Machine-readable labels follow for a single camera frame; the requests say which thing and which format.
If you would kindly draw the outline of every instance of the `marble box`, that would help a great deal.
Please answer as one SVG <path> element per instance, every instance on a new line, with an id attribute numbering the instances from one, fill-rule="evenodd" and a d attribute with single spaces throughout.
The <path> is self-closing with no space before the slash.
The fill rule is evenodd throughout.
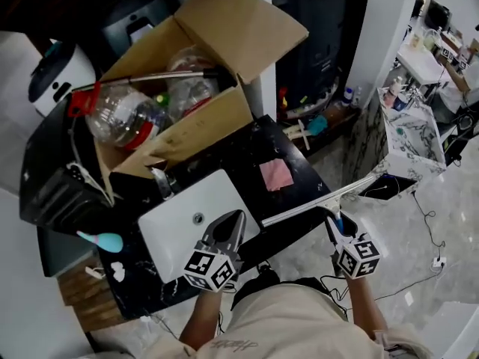
<path id="1" fill-rule="evenodd" d="M 407 189 L 411 192 L 446 169 L 439 131 L 429 106 L 414 104 L 396 111 L 385 107 L 382 95 L 378 89 L 353 127 L 342 184 L 389 174 L 416 181 Z"/>

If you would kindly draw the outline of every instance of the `person's left arm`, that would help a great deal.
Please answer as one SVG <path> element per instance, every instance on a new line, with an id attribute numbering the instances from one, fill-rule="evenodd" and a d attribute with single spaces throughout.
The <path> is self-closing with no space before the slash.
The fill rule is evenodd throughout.
<path id="1" fill-rule="evenodd" d="M 193 314 L 180 335 L 180 342 L 194 350 L 215 337 L 222 292 L 203 291 L 196 300 Z"/>

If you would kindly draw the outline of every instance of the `desk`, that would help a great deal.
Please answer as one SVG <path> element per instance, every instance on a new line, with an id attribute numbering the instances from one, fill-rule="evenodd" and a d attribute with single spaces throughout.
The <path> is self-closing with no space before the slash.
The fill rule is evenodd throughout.
<path id="1" fill-rule="evenodd" d="M 269 192 L 258 165 L 274 158 L 286 162 L 294 184 Z M 220 168 L 226 171 L 258 225 L 265 218 L 330 192 L 306 158 L 267 116 L 180 163 L 171 169 L 171 174 L 185 189 Z M 285 249 L 322 224 L 324 219 L 324 211 L 316 208 L 262 228 L 259 235 L 238 250 L 245 262 L 242 271 Z M 136 223 L 124 225 L 118 232 L 123 237 L 123 250 L 118 254 L 100 251 L 100 258 L 118 308 L 125 318 L 134 319 L 154 313 L 199 293 L 199 289 L 188 285 L 184 278 L 170 283 L 161 281 Z M 111 263 L 117 261 L 126 271 L 122 282 L 113 278 Z"/>
<path id="2" fill-rule="evenodd" d="M 411 73 L 419 85 L 444 84 L 451 77 L 428 50 L 414 50 L 406 38 L 397 52 L 399 62 Z"/>

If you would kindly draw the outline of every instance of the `person's arm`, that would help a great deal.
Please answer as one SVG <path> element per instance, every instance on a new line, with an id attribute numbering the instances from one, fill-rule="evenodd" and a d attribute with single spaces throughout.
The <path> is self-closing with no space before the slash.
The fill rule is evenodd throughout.
<path id="1" fill-rule="evenodd" d="M 456 72 L 456 70 L 454 70 L 453 66 L 448 62 L 446 57 L 440 55 L 439 62 L 444 65 L 444 68 L 448 71 L 452 81 L 454 82 L 454 84 L 456 84 L 457 89 L 459 89 L 463 93 L 467 93 L 471 90 L 471 88 L 467 85 L 467 82 L 464 77 L 461 76 L 458 72 Z"/>
<path id="2" fill-rule="evenodd" d="M 221 291 L 203 291 L 198 296 L 193 314 L 180 335 L 180 342 L 197 351 L 203 344 L 213 339 L 215 337 L 221 302 Z"/>
<path id="3" fill-rule="evenodd" d="M 350 288 L 354 324 L 366 331 L 372 340 L 375 340 L 374 331 L 385 331 L 388 326 L 374 301 L 366 278 L 350 279 L 346 276 L 346 281 Z"/>

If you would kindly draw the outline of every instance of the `beige shirt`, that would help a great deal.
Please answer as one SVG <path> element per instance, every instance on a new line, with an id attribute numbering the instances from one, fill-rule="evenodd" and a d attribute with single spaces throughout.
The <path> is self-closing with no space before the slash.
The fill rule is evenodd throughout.
<path id="1" fill-rule="evenodd" d="M 391 328 L 382 344 L 341 317 L 338 308 L 320 292 L 296 284 L 280 284 L 241 300 L 233 310 L 227 331 L 197 352 L 162 338 L 145 359 L 383 359 L 430 358 L 411 327 Z M 400 345 L 392 352 L 392 346 Z"/>

